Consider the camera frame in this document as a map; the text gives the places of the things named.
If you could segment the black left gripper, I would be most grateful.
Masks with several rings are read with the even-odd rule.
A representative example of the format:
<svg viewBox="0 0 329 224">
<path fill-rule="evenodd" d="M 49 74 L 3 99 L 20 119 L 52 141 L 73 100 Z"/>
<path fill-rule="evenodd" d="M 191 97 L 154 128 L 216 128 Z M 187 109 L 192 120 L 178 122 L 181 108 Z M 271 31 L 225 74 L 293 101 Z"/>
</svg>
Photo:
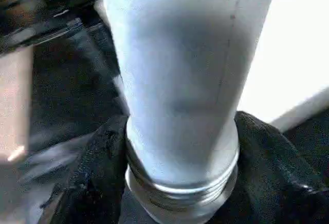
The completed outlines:
<svg viewBox="0 0 329 224">
<path fill-rule="evenodd" d="M 1 0 L 1 54 L 101 24 L 99 0 Z"/>
</svg>

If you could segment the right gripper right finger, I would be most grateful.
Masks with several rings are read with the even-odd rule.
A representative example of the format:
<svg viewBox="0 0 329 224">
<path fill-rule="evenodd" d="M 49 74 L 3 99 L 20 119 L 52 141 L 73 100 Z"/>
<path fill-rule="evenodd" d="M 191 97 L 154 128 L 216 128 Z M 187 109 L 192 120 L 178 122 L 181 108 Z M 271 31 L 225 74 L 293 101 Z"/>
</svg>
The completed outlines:
<svg viewBox="0 0 329 224">
<path fill-rule="evenodd" d="M 328 223 L 328 187 L 275 127 L 239 111 L 239 174 L 226 223 Z"/>
</svg>

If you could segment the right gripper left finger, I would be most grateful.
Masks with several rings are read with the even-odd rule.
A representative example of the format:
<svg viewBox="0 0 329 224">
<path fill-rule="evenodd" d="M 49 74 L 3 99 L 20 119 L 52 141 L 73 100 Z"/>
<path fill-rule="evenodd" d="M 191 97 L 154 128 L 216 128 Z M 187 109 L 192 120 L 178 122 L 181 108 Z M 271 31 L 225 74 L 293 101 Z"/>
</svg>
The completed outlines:
<svg viewBox="0 0 329 224">
<path fill-rule="evenodd" d="M 49 223 L 118 223 L 125 188 L 126 123 L 108 119 L 88 140 L 67 181 L 53 191 L 59 201 Z"/>
</svg>

